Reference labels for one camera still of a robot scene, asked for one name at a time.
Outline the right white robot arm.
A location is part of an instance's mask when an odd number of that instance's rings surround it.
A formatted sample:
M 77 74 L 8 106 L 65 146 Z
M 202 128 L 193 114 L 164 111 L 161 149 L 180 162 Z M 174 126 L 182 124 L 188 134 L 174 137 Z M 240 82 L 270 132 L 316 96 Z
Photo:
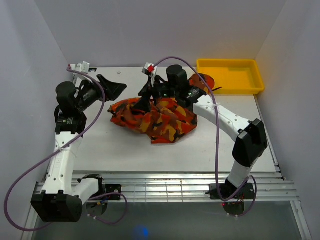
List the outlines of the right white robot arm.
M 225 183 L 216 184 L 216 194 L 227 201 L 244 193 L 251 170 L 268 147 L 265 125 L 260 119 L 249 120 L 219 105 L 213 97 L 215 81 L 207 74 L 195 72 L 187 77 L 181 65 L 166 68 L 167 80 L 157 74 L 157 66 L 146 63 L 142 73 L 148 80 L 133 105 L 134 113 L 150 113 L 151 101 L 173 98 L 183 109 L 192 111 L 213 123 L 217 131 L 225 132 L 233 141 L 234 163 Z

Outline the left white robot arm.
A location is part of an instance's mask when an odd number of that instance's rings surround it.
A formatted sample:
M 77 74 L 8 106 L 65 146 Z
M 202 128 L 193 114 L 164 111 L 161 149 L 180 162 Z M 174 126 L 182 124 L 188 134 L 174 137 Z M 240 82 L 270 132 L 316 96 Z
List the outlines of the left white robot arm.
M 105 204 L 106 187 L 99 174 L 87 174 L 72 187 L 75 158 L 83 140 L 87 117 L 85 110 L 96 101 L 116 100 L 127 88 L 124 83 L 97 75 L 98 83 L 82 80 L 80 86 L 70 81 L 56 87 L 58 106 L 55 112 L 55 148 L 45 183 L 31 205 L 45 223 L 78 222 L 83 205 L 91 198 Z

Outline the orange camouflage trousers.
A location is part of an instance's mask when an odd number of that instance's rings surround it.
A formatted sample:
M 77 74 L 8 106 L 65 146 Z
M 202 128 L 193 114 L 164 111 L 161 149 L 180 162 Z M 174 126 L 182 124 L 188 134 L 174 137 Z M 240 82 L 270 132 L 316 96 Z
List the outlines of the orange camouflage trousers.
M 198 116 L 178 105 L 175 98 L 150 100 L 150 111 L 136 110 L 140 97 L 112 104 L 110 121 L 135 133 L 147 135 L 152 144 L 173 144 L 198 126 Z

